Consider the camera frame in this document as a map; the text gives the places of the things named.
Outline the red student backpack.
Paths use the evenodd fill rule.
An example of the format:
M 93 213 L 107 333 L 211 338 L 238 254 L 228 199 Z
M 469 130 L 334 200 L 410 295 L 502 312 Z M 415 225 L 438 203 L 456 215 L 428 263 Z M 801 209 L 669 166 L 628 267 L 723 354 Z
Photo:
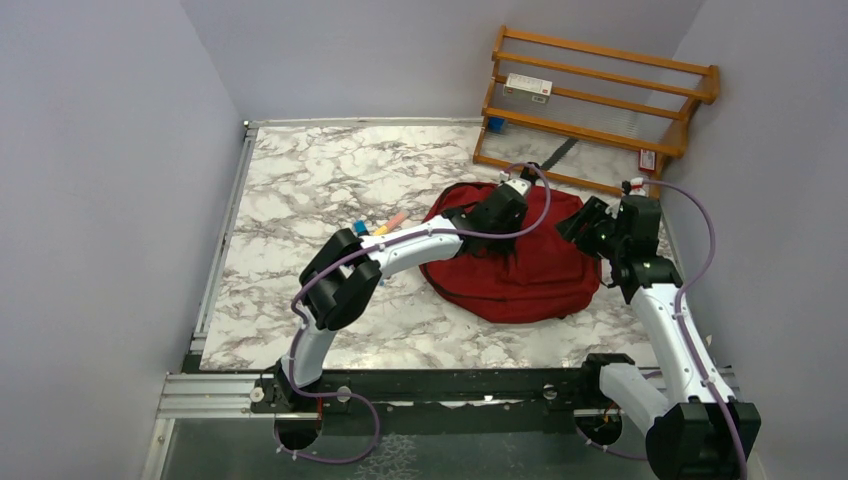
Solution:
M 496 324 L 527 324 L 578 313 L 599 289 L 599 263 L 564 241 L 557 222 L 584 205 L 577 195 L 553 190 L 542 224 L 516 238 L 509 258 L 462 254 L 419 267 L 446 301 Z

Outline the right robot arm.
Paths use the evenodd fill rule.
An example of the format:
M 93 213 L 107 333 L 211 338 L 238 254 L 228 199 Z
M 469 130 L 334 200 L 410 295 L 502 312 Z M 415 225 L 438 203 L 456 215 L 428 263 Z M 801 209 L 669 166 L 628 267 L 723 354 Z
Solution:
M 647 461 L 659 479 L 745 479 L 761 417 L 722 377 L 699 337 L 675 264 L 658 254 L 658 200 L 626 195 L 618 206 L 592 197 L 556 226 L 561 237 L 611 267 L 615 287 L 645 328 L 664 387 L 631 361 L 588 362 L 579 398 L 613 401 L 644 436 Z

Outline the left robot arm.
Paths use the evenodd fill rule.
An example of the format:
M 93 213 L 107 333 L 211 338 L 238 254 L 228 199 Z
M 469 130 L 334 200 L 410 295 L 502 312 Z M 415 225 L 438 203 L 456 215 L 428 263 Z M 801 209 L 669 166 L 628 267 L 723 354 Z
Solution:
M 301 319 L 289 351 L 280 359 L 276 396 L 298 411 L 313 401 L 337 331 L 357 320 L 387 277 L 430 262 L 476 253 L 488 243 L 517 237 L 532 188 L 527 180 L 495 186 L 470 212 L 446 211 L 393 234 L 336 232 L 302 271 L 291 302 Z

